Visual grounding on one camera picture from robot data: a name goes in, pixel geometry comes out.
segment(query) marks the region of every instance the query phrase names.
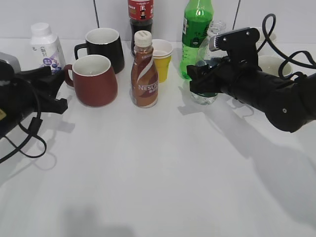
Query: bottle cap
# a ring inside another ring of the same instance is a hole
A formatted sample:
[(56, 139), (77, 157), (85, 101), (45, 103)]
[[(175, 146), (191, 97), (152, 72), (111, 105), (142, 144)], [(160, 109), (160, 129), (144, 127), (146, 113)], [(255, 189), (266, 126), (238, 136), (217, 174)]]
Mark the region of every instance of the bottle cap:
[(152, 45), (152, 42), (153, 42), (152, 33), (150, 33), (149, 31), (136, 32), (134, 39), (135, 39), (135, 45), (138, 47), (143, 47), (143, 48)]
[(47, 23), (36, 23), (31, 26), (33, 36), (44, 37), (51, 34), (51, 28)]

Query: green bottle label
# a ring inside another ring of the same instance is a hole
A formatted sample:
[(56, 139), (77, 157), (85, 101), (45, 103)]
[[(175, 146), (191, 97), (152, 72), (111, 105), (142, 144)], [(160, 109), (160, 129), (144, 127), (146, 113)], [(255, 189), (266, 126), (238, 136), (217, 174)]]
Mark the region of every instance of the green bottle label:
[(211, 21), (197, 22), (184, 18), (182, 43), (191, 48), (199, 48), (207, 36)]

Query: nescafe bottle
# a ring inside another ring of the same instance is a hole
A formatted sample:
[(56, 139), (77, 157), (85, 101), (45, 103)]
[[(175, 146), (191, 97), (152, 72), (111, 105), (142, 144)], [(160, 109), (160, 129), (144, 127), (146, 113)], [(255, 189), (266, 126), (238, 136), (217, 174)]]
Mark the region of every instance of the nescafe bottle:
[(135, 60), (131, 73), (133, 102), (140, 108), (149, 108), (158, 100), (158, 72), (153, 58), (152, 34), (135, 33)]
[(152, 31), (154, 0), (128, 0), (130, 26), (132, 28), (131, 53), (134, 53), (134, 35), (138, 31)]

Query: mug handle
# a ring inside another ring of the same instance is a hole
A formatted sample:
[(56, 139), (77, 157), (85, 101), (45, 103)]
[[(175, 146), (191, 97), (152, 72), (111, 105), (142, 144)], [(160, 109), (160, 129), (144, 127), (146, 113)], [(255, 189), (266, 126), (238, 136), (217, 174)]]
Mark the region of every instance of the mug handle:
[(82, 44), (78, 44), (75, 46), (75, 58), (76, 58), (76, 60), (78, 59), (78, 50), (81, 48), (87, 48), (87, 44), (82, 43)]
[(71, 80), (70, 76), (69, 76), (69, 70), (73, 70), (73, 66), (71, 64), (68, 64), (64, 67), (64, 71), (65, 71), (65, 83), (67, 83), (67, 85), (74, 87), (74, 81)]

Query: clear plastic bottle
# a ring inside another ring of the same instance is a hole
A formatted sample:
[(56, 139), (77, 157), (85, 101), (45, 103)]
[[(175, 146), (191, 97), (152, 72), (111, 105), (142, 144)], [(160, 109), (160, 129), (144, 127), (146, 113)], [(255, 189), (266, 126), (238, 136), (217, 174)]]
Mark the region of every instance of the clear plastic bottle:
[[(207, 31), (207, 37), (201, 44), (197, 52), (196, 66), (209, 65), (210, 68), (216, 66), (222, 57), (226, 56), (227, 53), (221, 50), (211, 52), (209, 50), (209, 42), (213, 36), (220, 35), (226, 30), (226, 23), (223, 21), (212, 21)], [(191, 92), (192, 99), (194, 102), (200, 105), (210, 105), (216, 98), (217, 93), (205, 93), (205, 94), (194, 94)]]
[(206, 32), (213, 19), (211, 0), (190, 0), (184, 12), (182, 32), (182, 59), (180, 71), (184, 79), (191, 79), (187, 66), (194, 65), (198, 48), (207, 36)]
[(36, 23), (31, 26), (31, 46), (38, 67), (50, 66), (52, 74), (66, 65), (58, 36), (52, 33), (49, 24)]

